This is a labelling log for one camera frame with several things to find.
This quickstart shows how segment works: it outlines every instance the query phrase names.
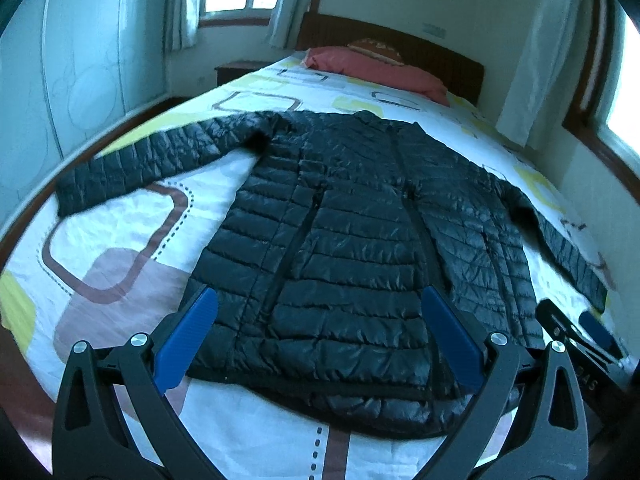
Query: metal bolt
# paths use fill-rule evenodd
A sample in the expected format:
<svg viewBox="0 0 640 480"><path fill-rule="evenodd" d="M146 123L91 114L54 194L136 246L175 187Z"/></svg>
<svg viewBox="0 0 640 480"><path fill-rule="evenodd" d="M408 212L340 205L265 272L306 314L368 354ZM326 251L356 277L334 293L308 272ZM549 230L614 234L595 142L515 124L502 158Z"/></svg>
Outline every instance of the metal bolt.
<svg viewBox="0 0 640 480"><path fill-rule="evenodd" d="M86 341L78 341L74 345L74 353L76 353L76 354L81 354L85 350L86 350Z"/></svg>
<svg viewBox="0 0 640 480"><path fill-rule="evenodd" d="M505 346L507 344L507 336L500 332L494 332L491 334L491 342L498 346Z"/></svg>
<svg viewBox="0 0 640 480"><path fill-rule="evenodd" d="M131 344L133 346L142 346L142 345L146 344L147 340L148 340L148 337L146 336L146 334L143 334L141 332L141 333L136 334L135 336L133 336L131 338Z"/></svg>
<svg viewBox="0 0 640 480"><path fill-rule="evenodd" d="M564 352L566 350L566 348L564 347L564 343L562 343L561 341L552 341L551 342L551 349L554 352L558 352L559 354L561 354L562 352Z"/></svg>

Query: window sill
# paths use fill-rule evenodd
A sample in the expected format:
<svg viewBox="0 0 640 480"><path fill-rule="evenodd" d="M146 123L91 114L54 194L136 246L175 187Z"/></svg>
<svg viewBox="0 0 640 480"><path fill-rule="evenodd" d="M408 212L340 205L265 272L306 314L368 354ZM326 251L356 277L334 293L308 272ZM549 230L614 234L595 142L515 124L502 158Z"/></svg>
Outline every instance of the window sill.
<svg viewBox="0 0 640 480"><path fill-rule="evenodd" d="M269 25L273 9L237 9L205 12L199 27L227 27L229 25Z"/></svg>
<svg viewBox="0 0 640 480"><path fill-rule="evenodd" d="M598 134L592 126L581 124L580 121L571 121L569 117L564 120L562 126L600 159L640 205L640 178L616 150L603 140L607 138L606 132Z"/></svg>
<svg viewBox="0 0 640 480"><path fill-rule="evenodd" d="M640 155L624 140L612 132L606 124L597 124L595 127L598 138L610 147L630 170L640 180Z"/></svg>
<svg viewBox="0 0 640 480"><path fill-rule="evenodd" d="M204 27L228 27L230 25L261 25L263 27L269 25L268 18L200 18L198 22L199 28Z"/></svg>

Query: jacket sleeve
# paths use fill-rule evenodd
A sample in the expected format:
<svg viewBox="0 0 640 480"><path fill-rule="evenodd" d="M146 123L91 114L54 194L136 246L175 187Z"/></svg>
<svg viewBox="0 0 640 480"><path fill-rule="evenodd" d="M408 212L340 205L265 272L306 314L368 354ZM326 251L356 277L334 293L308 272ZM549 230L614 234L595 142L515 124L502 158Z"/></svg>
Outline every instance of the jacket sleeve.
<svg viewBox="0 0 640 480"><path fill-rule="evenodd" d="M264 146L277 131L290 128L280 114L251 112L156 132L63 173L56 182L58 215L64 218L157 180L195 170L235 148Z"/></svg>
<svg viewBox="0 0 640 480"><path fill-rule="evenodd" d="M502 202L514 222L532 224L538 231L540 248L556 263L578 292L599 311L604 312L607 287L593 272L580 251L542 216L528 197L516 186L499 180Z"/></svg>

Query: wooden bed frame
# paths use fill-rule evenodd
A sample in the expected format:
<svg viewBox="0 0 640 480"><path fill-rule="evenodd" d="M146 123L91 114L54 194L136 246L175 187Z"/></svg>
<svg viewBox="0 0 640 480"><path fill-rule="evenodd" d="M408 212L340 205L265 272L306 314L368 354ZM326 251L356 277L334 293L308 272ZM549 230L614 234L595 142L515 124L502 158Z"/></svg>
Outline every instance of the wooden bed frame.
<svg viewBox="0 0 640 480"><path fill-rule="evenodd" d="M306 12L296 49L345 46L363 38L388 43L400 53L405 63L432 73L442 80L451 93L465 98L473 105L478 104L484 66L448 48L399 30L339 16Z"/></svg>

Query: black puffer jacket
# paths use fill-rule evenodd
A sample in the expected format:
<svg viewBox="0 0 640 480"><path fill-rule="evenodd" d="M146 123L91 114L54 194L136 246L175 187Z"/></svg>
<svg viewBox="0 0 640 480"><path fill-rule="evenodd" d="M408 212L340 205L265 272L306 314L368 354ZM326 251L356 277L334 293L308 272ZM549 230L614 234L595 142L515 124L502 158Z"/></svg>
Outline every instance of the black puffer jacket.
<svg viewBox="0 0 640 480"><path fill-rule="evenodd" d="M397 436L447 431L468 396L420 316L432 283L527 346L543 344L515 219L594 304L605 289L508 182L415 124L259 112L153 134L58 184L62 216L191 170L247 142L263 152L185 293L218 292L189 374Z"/></svg>

